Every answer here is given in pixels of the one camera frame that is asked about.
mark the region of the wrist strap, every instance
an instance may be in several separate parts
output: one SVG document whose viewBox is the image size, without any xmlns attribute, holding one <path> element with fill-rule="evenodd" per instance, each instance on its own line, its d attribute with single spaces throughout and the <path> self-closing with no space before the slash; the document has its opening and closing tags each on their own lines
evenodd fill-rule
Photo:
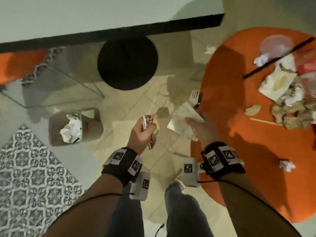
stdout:
<svg viewBox="0 0 316 237">
<path fill-rule="evenodd" d="M 224 142 L 214 142 L 201 152 L 206 174 L 214 180 L 219 180 L 228 173 L 246 173 L 243 161 L 235 150 Z"/>
<path fill-rule="evenodd" d="M 103 165 L 102 174 L 110 174 L 118 178 L 123 186 L 135 180 L 142 168 L 139 155 L 127 147 L 120 148 L 112 153 Z"/>
</svg>

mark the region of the floor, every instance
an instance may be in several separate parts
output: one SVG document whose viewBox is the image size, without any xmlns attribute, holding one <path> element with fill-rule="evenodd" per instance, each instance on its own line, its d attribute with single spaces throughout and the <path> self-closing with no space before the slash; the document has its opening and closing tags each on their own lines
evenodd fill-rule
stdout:
<svg viewBox="0 0 316 237">
<path fill-rule="evenodd" d="M 45 104 L 50 107 L 28 110 L 0 95 L 0 145 L 6 143 L 24 123 L 83 187 L 88 188 L 100 175 L 101 165 L 112 151 L 127 143 L 136 120 L 141 115 L 157 113 L 161 125 L 157 145 L 142 155 L 143 170 L 149 171 L 152 176 L 148 199 L 142 202 L 145 233 L 153 236 L 151 224 L 159 227 L 167 218 L 164 190 L 181 165 L 181 158 L 174 153 L 190 155 L 190 141 L 166 126 L 175 108 L 188 99 L 192 89 L 200 87 L 211 57 L 205 54 L 207 46 L 218 47 L 228 36 L 253 26 L 285 27 L 316 34 L 315 0 L 223 0 L 223 3 L 226 16 L 220 27 L 149 36 L 157 48 L 159 63 L 155 76 L 136 90 L 115 90 L 100 79 L 96 61 L 103 43 L 67 47 L 53 64 L 58 71 L 51 68 L 43 76 L 56 76 L 62 80 L 66 74 L 85 83 L 94 92 L 68 79 L 66 85 L 45 96 Z M 96 94 L 100 92 L 104 99 Z M 59 105 L 65 100 L 87 99 L 91 100 Z M 61 109 L 85 107 L 100 110 L 104 126 L 101 138 L 80 143 L 76 148 L 52 147 L 47 131 L 49 116 Z M 226 208 L 215 203 L 201 188 L 188 188 L 186 193 L 200 203 L 214 236 L 236 236 Z M 304 237 L 314 236 L 316 216 L 294 226 Z"/>
</svg>

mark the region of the wooden skewer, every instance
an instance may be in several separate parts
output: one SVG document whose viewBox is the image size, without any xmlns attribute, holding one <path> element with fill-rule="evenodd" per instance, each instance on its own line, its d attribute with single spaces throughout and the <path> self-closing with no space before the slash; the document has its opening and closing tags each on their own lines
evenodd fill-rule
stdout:
<svg viewBox="0 0 316 237">
<path fill-rule="evenodd" d="M 267 123 L 267 124 L 283 126 L 281 124 L 277 124 L 277 123 L 270 122 L 270 121 L 265 121 L 265 120 L 260 120 L 260 119 L 256 119 L 256 118 L 252 118 L 252 117 L 250 117 L 250 119 L 253 120 L 253 121 L 259 121 L 259 122 L 263 122 L 263 123 Z"/>
</svg>

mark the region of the foot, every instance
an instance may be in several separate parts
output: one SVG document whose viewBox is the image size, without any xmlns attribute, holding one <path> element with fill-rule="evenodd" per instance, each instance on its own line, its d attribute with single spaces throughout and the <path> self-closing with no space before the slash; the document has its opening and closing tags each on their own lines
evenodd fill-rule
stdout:
<svg viewBox="0 0 316 237">
<path fill-rule="evenodd" d="M 177 177 L 174 179 L 173 183 L 177 184 L 180 187 L 181 192 L 186 190 L 186 185 L 183 183 L 182 179 L 182 169 L 177 173 Z"/>
</svg>

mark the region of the leg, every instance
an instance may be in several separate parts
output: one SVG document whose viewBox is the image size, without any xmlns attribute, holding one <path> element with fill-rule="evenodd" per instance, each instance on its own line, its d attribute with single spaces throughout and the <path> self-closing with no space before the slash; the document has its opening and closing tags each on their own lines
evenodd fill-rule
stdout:
<svg viewBox="0 0 316 237">
<path fill-rule="evenodd" d="M 123 194 L 129 193 L 131 185 L 123 189 Z M 131 200 L 128 195 L 121 196 L 112 222 L 105 237 L 144 237 L 143 213 L 140 200 Z"/>
<path fill-rule="evenodd" d="M 197 200 L 181 192 L 179 183 L 173 182 L 165 192 L 168 214 L 167 236 L 213 237 L 207 218 Z"/>
</svg>

